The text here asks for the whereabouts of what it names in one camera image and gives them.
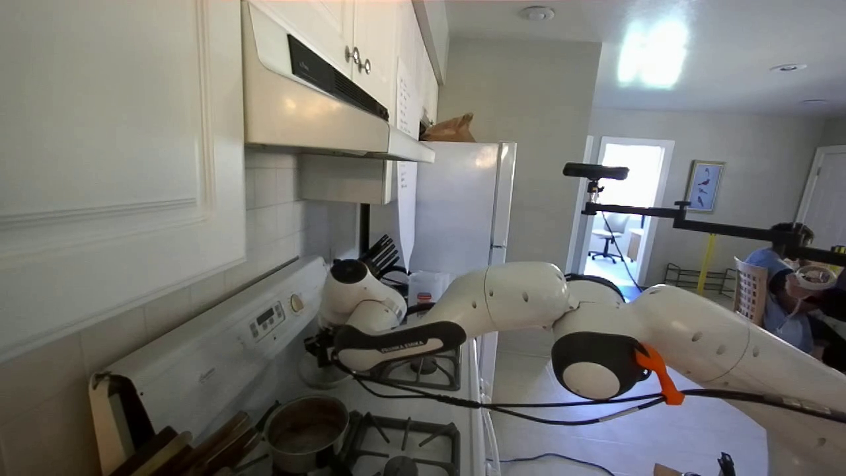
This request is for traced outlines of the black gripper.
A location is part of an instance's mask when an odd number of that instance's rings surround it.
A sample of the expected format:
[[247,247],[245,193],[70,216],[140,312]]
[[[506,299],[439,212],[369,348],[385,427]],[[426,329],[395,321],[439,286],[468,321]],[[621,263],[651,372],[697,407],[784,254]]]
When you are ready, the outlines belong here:
[[320,366],[344,366],[339,348],[345,337],[348,327],[320,327],[304,337],[304,348],[313,357]]

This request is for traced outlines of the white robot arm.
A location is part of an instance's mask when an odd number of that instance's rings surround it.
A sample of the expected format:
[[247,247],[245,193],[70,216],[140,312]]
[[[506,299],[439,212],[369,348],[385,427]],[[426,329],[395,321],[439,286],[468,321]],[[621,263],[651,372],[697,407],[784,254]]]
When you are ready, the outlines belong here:
[[611,283],[566,274],[550,261],[506,261],[454,276],[411,317],[395,291],[357,258],[335,261],[323,283],[323,329],[306,348],[352,374],[399,358],[458,348],[493,329],[546,327],[561,386],[611,402],[653,374],[676,403],[684,374],[763,426],[770,451],[804,471],[846,464],[846,374],[760,324],[676,286],[623,299]]

